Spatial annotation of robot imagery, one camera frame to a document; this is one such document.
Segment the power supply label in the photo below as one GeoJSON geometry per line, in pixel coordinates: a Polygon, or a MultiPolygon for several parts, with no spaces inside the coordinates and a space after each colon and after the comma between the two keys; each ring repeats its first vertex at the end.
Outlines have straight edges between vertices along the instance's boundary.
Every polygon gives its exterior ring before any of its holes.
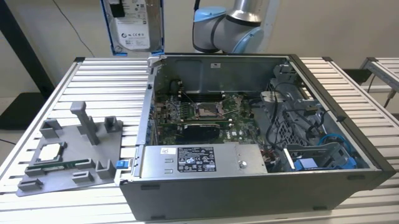
{"type": "Polygon", "coordinates": [[[179,172],[213,172],[217,171],[214,147],[178,148],[179,172]]]}

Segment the blue cable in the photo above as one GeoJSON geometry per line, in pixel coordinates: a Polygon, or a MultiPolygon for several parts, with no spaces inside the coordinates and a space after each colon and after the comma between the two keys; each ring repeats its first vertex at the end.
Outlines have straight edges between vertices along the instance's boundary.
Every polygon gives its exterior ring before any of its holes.
{"type": "Polygon", "coordinates": [[[343,138],[343,136],[339,135],[339,134],[327,134],[327,135],[325,135],[325,136],[321,138],[321,141],[319,141],[318,145],[322,145],[325,139],[329,138],[329,137],[337,137],[337,138],[341,138],[341,139],[343,140],[343,143],[345,143],[346,146],[347,146],[349,154],[351,154],[351,145],[350,145],[349,141],[343,138]]]}

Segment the blue latch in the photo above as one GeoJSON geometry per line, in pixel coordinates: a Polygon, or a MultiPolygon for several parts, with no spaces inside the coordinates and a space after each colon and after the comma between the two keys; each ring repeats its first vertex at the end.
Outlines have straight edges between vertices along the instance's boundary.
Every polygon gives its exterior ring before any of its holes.
{"type": "Polygon", "coordinates": [[[119,160],[117,162],[117,169],[129,169],[129,167],[130,167],[130,161],[119,160]]]}

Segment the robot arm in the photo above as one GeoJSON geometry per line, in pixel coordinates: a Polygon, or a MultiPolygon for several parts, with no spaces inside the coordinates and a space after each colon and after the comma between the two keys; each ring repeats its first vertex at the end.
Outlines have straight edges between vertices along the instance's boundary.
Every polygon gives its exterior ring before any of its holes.
{"type": "Polygon", "coordinates": [[[193,45],[197,51],[255,52],[262,40],[263,0],[237,0],[234,9],[203,7],[195,11],[193,45]]]}
{"type": "MultiPolygon", "coordinates": [[[[263,40],[263,0],[237,0],[234,9],[195,5],[193,45],[197,51],[255,52],[263,40]]],[[[102,0],[114,55],[163,53],[163,1],[102,0]]]]}

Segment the metal slatted table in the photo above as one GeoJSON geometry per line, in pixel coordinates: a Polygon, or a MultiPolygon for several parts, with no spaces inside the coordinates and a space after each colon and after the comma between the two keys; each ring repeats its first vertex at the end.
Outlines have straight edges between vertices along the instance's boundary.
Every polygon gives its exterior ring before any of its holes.
{"type": "Polygon", "coordinates": [[[369,69],[397,92],[399,91],[399,58],[369,57],[361,68],[369,69]]]}
{"type": "MultiPolygon", "coordinates": [[[[399,123],[334,62],[302,58],[373,144],[399,170],[399,123]]],[[[135,154],[147,82],[146,59],[86,59],[75,62],[47,104],[0,167],[0,222],[6,223],[134,223],[125,196],[114,184],[18,197],[15,191],[39,143],[39,124],[58,118],[61,125],[78,124],[70,112],[73,101],[87,102],[95,121],[115,115],[125,121],[122,158],[135,154]]],[[[399,174],[375,190],[354,194],[333,211],[257,217],[185,221],[231,223],[399,223],[399,174]]]]}

